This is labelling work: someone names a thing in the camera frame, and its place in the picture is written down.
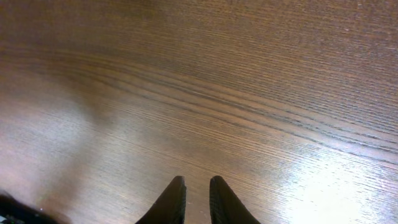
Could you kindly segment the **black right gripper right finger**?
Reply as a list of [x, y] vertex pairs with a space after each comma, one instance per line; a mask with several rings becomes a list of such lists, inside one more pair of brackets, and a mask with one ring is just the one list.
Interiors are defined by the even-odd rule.
[[210, 180], [210, 215], [212, 224], [260, 224], [220, 175]]

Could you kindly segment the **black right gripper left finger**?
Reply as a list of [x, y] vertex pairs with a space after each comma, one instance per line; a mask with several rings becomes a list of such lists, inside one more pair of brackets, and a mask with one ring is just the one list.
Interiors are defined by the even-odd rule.
[[186, 195], [184, 177], [175, 176], [136, 224], [184, 224]]

